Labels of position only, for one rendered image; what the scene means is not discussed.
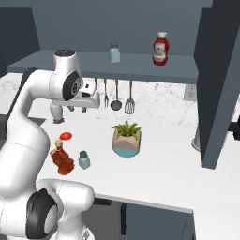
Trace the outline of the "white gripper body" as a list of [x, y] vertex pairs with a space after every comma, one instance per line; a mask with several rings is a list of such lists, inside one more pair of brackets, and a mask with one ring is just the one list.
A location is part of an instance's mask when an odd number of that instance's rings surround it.
[[54, 100], [52, 103], [58, 106], [73, 106], [98, 109], [100, 105], [100, 96], [98, 91], [95, 91], [93, 95], [79, 92], [73, 99], [69, 101]]

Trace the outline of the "grey shaker with dark cap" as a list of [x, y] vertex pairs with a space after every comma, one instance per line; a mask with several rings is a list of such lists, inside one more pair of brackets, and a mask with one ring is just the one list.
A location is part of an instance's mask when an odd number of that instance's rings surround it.
[[79, 166], [84, 170], [91, 166], [90, 158], [86, 151], [81, 151], [79, 154]]
[[112, 43], [110, 48], [110, 60], [112, 63], [120, 62], [120, 52], [117, 43]]

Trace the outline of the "brown syrup bottle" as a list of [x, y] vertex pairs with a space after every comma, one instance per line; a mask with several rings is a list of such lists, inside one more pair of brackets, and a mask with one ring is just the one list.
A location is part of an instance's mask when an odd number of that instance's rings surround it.
[[55, 148], [50, 152], [50, 156], [61, 175], [69, 174], [75, 167], [74, 160], [63, 149], [63, 142], [60, 139], [55, 141]]

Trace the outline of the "dark blue-grey open cabinet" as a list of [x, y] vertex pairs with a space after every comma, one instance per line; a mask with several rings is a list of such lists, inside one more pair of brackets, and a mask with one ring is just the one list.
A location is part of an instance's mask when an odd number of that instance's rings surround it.
[[[53, 53], [72, 49], [82, 75], [106, 79], [195, 83], [193, 57], [202, 9], [213, 0], [0, 0], [0, 7], [33, 10], [40, 50], [11, 64], [13, 71], [53, 68]], [[158, 32], [169, 41], [165, 66], [153, 62]], [[110, 48], [118, 44], [120, 62]]]

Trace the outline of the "red ketchup bottle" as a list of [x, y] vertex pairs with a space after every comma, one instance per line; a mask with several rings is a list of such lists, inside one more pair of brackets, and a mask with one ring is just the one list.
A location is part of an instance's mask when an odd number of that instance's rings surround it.
[[168, 61], [169, 41], [166, 32], [158, 32], [153, 46], [153, 62], [156, 66], [165, 66]]

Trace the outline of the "dark blue-grey cabinet door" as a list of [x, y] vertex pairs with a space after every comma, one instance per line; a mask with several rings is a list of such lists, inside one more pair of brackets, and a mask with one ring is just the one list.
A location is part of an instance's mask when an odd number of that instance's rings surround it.
[[213, 0], [202, 9], [194, 59], [201, 165], [215, 169], [240, 94], [240, 0]]
[[0, 53], [10, 66], [40, 50], [33, 10], [0, 7]]

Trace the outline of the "hanging metal fork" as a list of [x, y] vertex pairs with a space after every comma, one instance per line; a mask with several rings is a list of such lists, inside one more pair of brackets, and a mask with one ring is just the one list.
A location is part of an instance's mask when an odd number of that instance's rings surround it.
[[105, 108], [107, 108], [109, 106], [109, 97], [107, 95], [107, 79], [104, 79], [104, 104], [105, 104]]

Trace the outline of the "hanging dark ladle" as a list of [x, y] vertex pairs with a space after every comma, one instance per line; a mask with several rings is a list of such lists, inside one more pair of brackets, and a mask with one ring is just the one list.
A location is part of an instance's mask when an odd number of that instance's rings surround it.
[[[115, 94], [118, 95], [118, 81], [115, 81]], [[119, 111], [122, 108], [122, 102], [117, 98], [111, 102], [111, 108], [114, 111]]]

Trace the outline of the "hanging slotted spatula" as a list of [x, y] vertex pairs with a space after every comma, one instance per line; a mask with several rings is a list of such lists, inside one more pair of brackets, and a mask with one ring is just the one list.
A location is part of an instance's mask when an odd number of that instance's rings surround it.
[[129, 82], [129, 98], [125, 104], [125, 113], [126, 114], [134, 114], [135, 110], [135, 101], [132, 98], [132, 82]]

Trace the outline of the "green plant in pot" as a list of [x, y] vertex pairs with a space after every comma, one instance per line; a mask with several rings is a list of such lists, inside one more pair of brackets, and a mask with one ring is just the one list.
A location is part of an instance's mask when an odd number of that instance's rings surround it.
[[132, 158], [139, 154], [141, 146], [142, 128], [137, 124], [115, 125], [112, 137], [112, 150], [122, 158]]

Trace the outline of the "grey drawer front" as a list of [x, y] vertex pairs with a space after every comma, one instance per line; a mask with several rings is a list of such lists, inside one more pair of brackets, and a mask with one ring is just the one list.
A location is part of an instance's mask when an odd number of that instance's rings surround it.
[[120, 203], [111, 205], [93, 204], [82, 213], [82, 220], [95, 236], [95, 240], [119, 240], [120, 238]]

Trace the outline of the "grey metal round pot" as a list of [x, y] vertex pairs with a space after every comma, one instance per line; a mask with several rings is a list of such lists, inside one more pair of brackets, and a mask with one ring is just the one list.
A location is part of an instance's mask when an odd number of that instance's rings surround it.
[[195, 150], [201, 151], [200, 130], [198, 128], [196, 128], [195, 137], [193, 138], [191, 145]]

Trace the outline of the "dark blue-grey lower cupboard door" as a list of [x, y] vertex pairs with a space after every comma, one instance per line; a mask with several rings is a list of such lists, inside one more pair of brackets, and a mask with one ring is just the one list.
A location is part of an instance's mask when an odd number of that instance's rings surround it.
[[196, 240], [192, 214], [127, 203], [126, 215], [120, 240]]

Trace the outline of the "black appliance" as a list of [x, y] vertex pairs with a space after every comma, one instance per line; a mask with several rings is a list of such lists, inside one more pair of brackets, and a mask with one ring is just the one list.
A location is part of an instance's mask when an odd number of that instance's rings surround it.
[[230, 123], [228, 130], [237, 141], [240, 141], [240, 116], [236, 122]]

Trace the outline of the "grey wall outlet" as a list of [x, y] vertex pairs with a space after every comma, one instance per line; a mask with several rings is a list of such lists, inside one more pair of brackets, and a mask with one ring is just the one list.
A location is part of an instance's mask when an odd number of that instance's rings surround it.
[[197, 90], [195, 84], [187, 84], [185, 86], [184, 100], [193, 102], [197, 101]]

